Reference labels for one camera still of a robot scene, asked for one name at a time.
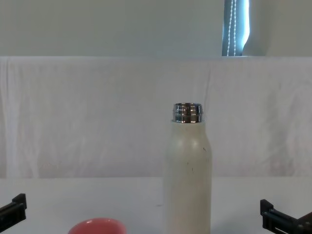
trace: water bottle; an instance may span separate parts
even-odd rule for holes
[[[201,104],[174,105],[163,172],[164,234],[210,234],[212,155]]]

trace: wrinkled fabric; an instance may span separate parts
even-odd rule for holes
[[[160,176],[200,102],[215,176],[312,176],[312,59],[0,59],[0,176]]]

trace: stainless steel bottle rim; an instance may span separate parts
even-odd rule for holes
[[[177,123],[201,123],[203,107],[199,103],[176,103],[173,109],[173,122]]]

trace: pink bowl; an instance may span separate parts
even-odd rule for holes
[[[75,225],[68,234],[126,234],[125,226],[112,218],[92,218]]]

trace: table surface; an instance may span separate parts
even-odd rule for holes
[[[26,193],[27,219],[6,234],[66,234],[80,221],[111,217],[129,234],[161,234],[160,178],[0,179],[0,206]],[[259,203],[299,218],[312,211],[312,177],[213,178],[212,234],[269,234]]]

